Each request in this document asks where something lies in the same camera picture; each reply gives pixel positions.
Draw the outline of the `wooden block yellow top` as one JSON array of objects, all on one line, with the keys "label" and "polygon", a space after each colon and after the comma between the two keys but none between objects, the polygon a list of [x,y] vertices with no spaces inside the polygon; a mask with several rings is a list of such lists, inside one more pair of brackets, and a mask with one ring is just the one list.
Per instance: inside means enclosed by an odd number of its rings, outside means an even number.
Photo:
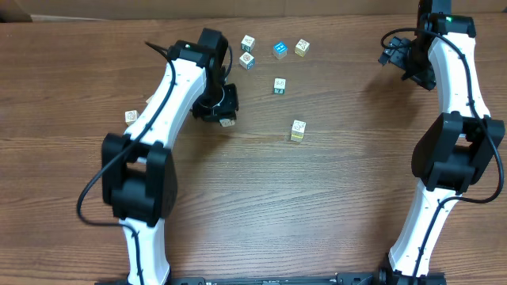
[{"label": "wooden block yellow top", "polygon": [[293,142],[301,143],[303,141],[304,133],[291,133],[290,140]]}]

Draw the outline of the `wooden block blue X top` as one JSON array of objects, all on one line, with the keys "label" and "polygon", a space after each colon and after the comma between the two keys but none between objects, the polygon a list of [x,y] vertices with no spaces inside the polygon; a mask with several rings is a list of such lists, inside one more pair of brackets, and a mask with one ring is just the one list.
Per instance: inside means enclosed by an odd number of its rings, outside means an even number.
[{"label": "wooden block blue X top", "polygon": [[222,127],[232,127],[235,125],[235,120],[231,119],[221,119],[219,122]]}]

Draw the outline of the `wooden block yellow side far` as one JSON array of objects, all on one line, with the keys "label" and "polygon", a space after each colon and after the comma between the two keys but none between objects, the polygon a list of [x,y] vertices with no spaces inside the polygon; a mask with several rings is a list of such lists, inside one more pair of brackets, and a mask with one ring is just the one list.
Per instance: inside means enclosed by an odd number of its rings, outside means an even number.
[{"label": "wooden block yellow side far", "polygon": [[305,41],[304,39],[300,39],[295,46],[295,53],[301,57],[304,57],[305,54],[310,49],[310,43]]}]

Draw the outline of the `wooden block green 7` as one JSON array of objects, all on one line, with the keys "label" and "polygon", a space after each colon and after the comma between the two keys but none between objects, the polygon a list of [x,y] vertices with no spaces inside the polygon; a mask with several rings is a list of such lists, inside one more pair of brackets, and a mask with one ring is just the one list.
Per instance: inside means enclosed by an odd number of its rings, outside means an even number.
[{"label": "wooden block green 7", "polygon": [[285,90],[286,90],[286,79],[275,78],[273,84],[273,92],[276,94],[285,94]]}]

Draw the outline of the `wooden block blue side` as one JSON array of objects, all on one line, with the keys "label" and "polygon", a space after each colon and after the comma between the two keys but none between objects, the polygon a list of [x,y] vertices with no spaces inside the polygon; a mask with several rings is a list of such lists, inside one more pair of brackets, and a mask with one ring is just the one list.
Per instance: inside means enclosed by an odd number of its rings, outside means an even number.
[{"label": "wooden block blue side", "polygon": [[255,58],[247,51],[245,51],[239,58],[240,65],[246,70],[250,70],[255,64]]}]

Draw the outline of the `wooden block yellow side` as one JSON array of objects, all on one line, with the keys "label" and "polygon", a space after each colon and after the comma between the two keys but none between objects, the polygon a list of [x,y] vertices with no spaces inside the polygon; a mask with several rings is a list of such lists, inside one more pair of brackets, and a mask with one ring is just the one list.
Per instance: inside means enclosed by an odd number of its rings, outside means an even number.
[{"label": "wooden block yellow side", "polygon": [[300,39],[295,46],[295,53],[301,57],[304,57],[305,54],[310,49],[310,43],[305,41],[304,39]]},{"label": "wooden block yellow side", "polygon": [[129,110],[124,113],[124,121],[130,126],[139,118],[139,113],[136,110]]}]

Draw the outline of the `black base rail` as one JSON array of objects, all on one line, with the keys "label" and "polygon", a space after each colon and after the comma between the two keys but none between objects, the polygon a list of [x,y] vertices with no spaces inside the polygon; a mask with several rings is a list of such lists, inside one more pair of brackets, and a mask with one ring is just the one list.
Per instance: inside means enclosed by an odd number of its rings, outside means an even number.
[{"label": "black base rail", "polygon": [[251,279],[169,278],[169,285],[446,285],[443,273],[413,279],[383,269],[370,273],[337,273],[333,276],[271,277]]}]

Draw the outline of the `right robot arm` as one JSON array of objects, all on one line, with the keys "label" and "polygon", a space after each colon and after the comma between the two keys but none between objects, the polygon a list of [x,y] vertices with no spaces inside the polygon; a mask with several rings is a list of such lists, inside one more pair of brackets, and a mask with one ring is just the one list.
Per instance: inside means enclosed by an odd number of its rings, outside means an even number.
[{"label": "right robot arm", "polygon": [[444,284],[444,274],[429,273],[429,260],[452,208],[467,201],[490,160],[497,163],[492,196],[470,199],[485,204],[503,189],[505,174],[498,147],[505,124],[494,120],[480,91],[475,69],[476,29],[471,17],[452,14],[449,1],[421,0],[415,39],[392,30],[381,39],[379,62],[404,70],[404,79],[438,93],[439,112],[414,148],[411,160],[417,188],[387,265],[366,278],[368,284]]}]

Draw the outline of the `wooden block letter I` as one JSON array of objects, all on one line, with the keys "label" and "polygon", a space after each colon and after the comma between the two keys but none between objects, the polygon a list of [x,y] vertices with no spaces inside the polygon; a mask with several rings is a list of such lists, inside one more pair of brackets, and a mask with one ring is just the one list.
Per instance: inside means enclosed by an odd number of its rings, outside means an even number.
[{"label": "wooden block letter I", "polygon": [[294,120],[292,123],[292,135],[304,136],[306,125],[306,122]]}]

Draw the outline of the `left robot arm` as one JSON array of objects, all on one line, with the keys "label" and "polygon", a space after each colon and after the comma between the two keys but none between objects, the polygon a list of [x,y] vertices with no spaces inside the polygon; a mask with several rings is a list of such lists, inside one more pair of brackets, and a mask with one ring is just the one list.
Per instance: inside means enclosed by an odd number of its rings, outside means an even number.
[{"label": "left robot arm", "polygon": [[227,38],[205,28],[196,43],[152,47],[167,61],[164,77],[141,115],[101,146],[102,198],[118,218],[128,245],[126,284],[168,284],[165,220],[177,198],[173,145],[188,115],[229,127],[238,94],[223,66]]}]

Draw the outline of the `wooden block green side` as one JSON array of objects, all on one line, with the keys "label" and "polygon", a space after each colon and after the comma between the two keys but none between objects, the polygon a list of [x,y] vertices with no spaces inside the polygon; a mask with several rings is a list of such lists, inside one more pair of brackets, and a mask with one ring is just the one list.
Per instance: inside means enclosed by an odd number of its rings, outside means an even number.
[{"label": "wooden block green side", "polygon": [[241,41],[241,49],[251,53],[255,46],[255,39],[252,36],[244,35]]}]

